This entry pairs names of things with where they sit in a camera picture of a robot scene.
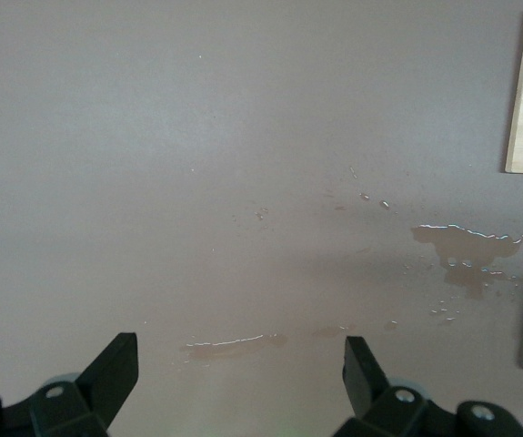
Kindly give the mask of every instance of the gray surface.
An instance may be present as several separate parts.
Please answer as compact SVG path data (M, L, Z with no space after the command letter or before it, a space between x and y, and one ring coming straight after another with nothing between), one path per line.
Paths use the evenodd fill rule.
M466 299L411 230L523 234L522 40L523 1L0 2L5 403L132 330L112 435L326 436L351 333L523 422L523 241Z

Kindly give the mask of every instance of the gray tabletop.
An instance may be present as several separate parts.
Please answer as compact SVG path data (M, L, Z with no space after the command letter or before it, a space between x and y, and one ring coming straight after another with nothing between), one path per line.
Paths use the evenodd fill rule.
M0 1L5 404L134 331L112 435L328 436L362 335L523 423L522 45L523 1Z

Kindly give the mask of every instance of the black bracket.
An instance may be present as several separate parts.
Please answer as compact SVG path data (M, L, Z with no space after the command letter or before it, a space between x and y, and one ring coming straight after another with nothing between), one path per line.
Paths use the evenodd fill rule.
M106 437L138 378L137 338L120 333L75 382L51 383L10 407L0 437Z
M523 437L516 418L493 403L463 402L452 414L391 386L362 337L346 338L343 379L356 417L334 437Z

